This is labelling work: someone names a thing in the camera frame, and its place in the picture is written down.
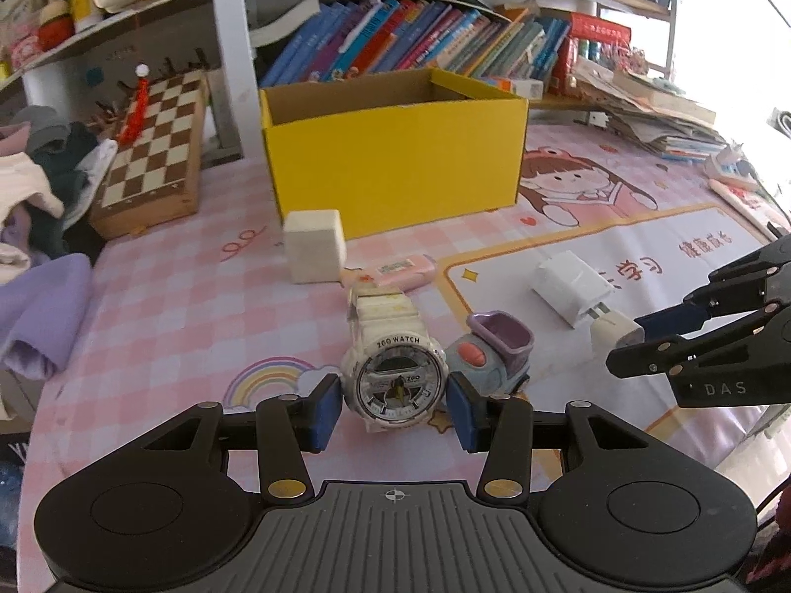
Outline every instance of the white foam block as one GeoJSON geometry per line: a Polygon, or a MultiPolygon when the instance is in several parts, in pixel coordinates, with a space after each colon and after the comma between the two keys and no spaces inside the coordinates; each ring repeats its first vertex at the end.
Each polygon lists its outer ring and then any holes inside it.
{"type": "Polygon", "coordinates": [[[283,245],[292,283],[340,281],[347,248],[338,210],[290,212],[283,245]]]}

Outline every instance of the yellow box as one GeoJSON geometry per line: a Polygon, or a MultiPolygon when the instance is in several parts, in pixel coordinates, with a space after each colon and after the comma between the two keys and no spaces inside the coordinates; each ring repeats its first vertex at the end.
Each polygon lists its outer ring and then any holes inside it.
{"type": "Polygon", "coordinates": [[[261,90],[281,217],[339,210],[347,239],[516,202],[527,100],[440,69],[261,90]]]}

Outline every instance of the cartoon girl print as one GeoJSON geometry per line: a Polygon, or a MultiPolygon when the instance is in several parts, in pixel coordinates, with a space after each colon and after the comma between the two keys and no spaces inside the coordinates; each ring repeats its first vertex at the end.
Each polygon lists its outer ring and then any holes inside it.
{"type": "Polygon", "coordinates": [[[602,165],[552,147],[525,152],[519,192],[535,211],[565,227],[657,208],[653,197],[602,165]]]}

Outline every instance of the watch strap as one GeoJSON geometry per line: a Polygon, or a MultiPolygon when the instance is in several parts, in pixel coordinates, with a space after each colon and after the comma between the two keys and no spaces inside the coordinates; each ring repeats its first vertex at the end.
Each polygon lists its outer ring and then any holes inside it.
{"type": "Polygon", "coordinates": [[[414,332],[428,337],[426,326],[408,296],[393,287],[355,285],[349,300],[352,338],[365,348],[394,332],[414,332]]]}

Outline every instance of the chess board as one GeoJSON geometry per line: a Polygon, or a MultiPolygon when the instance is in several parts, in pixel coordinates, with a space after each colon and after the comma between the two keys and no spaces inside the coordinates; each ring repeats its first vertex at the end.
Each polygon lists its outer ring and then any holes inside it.
{"type": "MultiPolygon", "coordinates": [[[[93,202],[90,223],[105,239],[197,211],[207,100],[203,71],[149,86],[142,132],[118,150],[93,202]]],[[[135,105],[132,100],[121,127],[135,105]]]]}

